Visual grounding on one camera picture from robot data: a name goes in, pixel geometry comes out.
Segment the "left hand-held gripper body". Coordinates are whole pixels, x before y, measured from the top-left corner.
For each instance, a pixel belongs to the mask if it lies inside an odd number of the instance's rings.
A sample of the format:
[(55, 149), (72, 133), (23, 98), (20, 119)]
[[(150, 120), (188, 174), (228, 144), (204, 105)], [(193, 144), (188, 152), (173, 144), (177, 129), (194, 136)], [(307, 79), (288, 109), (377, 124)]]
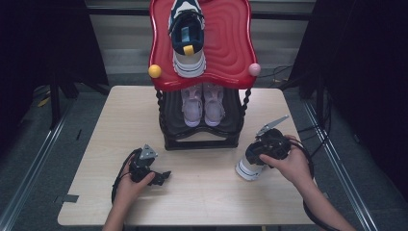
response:
[(138, 183), (150, 172), (150, 166), (158, 157), (158, 153), (146, 144), (144, 147), (134, 150), (132, 155), (129, 171), (131, 179)]

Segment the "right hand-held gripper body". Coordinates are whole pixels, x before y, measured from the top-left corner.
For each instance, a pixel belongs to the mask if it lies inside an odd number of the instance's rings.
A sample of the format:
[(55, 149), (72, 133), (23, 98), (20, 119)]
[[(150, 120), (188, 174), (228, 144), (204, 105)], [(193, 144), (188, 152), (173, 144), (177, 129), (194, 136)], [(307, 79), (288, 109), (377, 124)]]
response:
[(276, 126), (287, 119), (284, 115), (274, 121), (265, 124), (255, 136), (255, 142), (250, 144), (245, 151), (245, 158), (251, 165), (263, 165), (261, 154), (268, 155), (277, 160), (283, 160), (288, 156), (291, 143)]

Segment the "navy and white sneaker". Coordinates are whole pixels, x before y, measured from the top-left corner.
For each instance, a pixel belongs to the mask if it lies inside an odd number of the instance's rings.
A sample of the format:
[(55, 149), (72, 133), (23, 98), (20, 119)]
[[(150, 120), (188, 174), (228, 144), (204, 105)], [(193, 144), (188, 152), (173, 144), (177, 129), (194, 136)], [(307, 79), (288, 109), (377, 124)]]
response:
[(200, 76), (206, 68), (205, 18), (197, 0), (174, 0), (168, 19), (173, 67), (184, 78)]
[(245, 156), (242, 156), (235, 166), (236, 172), (246, 181), (257, 180), (263, 169), (264, 166), (250, 164)]

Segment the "purple sandal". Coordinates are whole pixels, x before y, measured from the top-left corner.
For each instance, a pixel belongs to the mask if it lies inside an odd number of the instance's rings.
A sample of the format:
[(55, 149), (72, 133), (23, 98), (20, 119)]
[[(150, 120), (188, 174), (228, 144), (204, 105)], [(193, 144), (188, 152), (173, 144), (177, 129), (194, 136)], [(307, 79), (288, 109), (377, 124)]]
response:
[(202, 85), (198, 84), (181, 90), (182, 112), (187, 126), (195, 127), (202, 117)]
[(225, 116), (223, 108), (223, 87), (212, 83), (203, 85), (205, 122), (207, 125), (218, 126)]

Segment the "red and black shoe rack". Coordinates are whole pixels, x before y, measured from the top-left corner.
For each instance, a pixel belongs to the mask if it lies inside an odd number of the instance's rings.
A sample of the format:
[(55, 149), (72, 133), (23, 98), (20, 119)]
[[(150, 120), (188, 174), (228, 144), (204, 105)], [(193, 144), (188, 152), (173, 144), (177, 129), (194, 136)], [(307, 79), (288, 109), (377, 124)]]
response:
[[(236, 147), (244, 124), (251, 88), (260, 66), (250, 37), (251, 9), (248, 0), (197, 0), (205, 18), (206, 68), (194, 78), (179, 76), (173, 67), (168, 19), (174, 0), (151, 0), (149, 6), (153, 40), (148, 75), (156, 89), (159, 124), (165, 149)], [(225, 116), (218, 126), (205, 122), (203, 85), (223, 87)], [(189, 127), (182, 112), (181, 90), (202, 85), (202, 117)]]

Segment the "person's left hand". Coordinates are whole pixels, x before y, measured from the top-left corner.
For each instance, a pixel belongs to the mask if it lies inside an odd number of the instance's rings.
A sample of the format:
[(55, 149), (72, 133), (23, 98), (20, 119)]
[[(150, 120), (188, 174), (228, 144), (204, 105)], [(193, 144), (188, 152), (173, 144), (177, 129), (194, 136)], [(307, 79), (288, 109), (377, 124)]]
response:
[(129, 209), (154, 177), (155, 173), (150, 172), (138, 183), (134, 182), (129, 173), (129, 165), (126, 164), (120, 175), (113, 206), (121, 210)]

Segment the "person's right hand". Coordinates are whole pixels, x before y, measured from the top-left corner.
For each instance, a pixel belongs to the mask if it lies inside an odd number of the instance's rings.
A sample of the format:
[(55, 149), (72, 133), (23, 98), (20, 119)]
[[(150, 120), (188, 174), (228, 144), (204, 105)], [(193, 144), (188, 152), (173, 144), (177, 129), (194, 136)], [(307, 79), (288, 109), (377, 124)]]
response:
[(277, 168), (299, 191), (315, 185), (304, 153), (294, 144), (291, 145), (288, 156), (283, 160), (274, 159), (266, 154), (261, 154), (260, 159), (269, 166)]

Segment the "dark metal stand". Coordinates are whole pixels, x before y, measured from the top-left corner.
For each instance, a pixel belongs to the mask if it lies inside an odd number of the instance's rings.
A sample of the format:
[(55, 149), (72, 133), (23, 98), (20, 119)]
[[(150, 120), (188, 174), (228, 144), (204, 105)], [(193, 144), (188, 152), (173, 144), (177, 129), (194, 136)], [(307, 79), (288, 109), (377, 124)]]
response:
[(61, 119), (61, 109), (60, 109), (60, 93), (59, 93), (59, 83), (58, 78), (55, 74), (50, 77), (50, 99), (51, 99), (51, 111), (52, 120), (50, 129), (54, 129)]

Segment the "black curtain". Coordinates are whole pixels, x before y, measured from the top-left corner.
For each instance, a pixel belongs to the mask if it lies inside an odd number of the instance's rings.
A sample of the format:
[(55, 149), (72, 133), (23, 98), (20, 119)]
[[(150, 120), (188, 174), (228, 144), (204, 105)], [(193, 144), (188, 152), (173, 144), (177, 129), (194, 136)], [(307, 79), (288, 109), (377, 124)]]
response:
[(109, 83), (85, 0), (0, 0), (0, 157), (39, 86)]
[(316, 0), (290, 79), (327, 88), (408, 201), (408, 0)]

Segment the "metal floor rail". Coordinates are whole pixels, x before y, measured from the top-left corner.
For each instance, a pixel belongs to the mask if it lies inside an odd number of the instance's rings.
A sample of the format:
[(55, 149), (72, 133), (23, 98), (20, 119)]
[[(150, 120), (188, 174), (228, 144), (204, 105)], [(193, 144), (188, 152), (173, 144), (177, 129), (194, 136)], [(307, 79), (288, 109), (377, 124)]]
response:
[(12, 231), (15, 221), (37, 181), (38, 175), (41, 172), (49, 153), (64, 128), (66, 118), (74, 103), (74, 99), (69, 99), (66, 102), (64, 111), (60, 118), (58, 118), (49, 129), (46, 138), (37, 152), (36, 158), (32, 164), (23, 171), (24, 178), (19, 184), (11, 201), (6, 206), (4, 213), (0, 216), (0, 231)]
[(358, 190), (351, 180), (349, 173), (344, 166), (343, 160), (338, 154), (334, 144), (329, 139), (328, 133), (319, 126), (317, 112), (315, 111), (311, 103), (304, 102), (303, 105), (310, 121), (312, 122), (316, 130), (320, 143), (322, 144), (324, 151), (341, 182), (345, 194), (350, 201), (357, 218), (360, 220), (360, 223), (363, 226), (363, 229), (365, 231), (379, 231), (366, 203), (358, 193)]

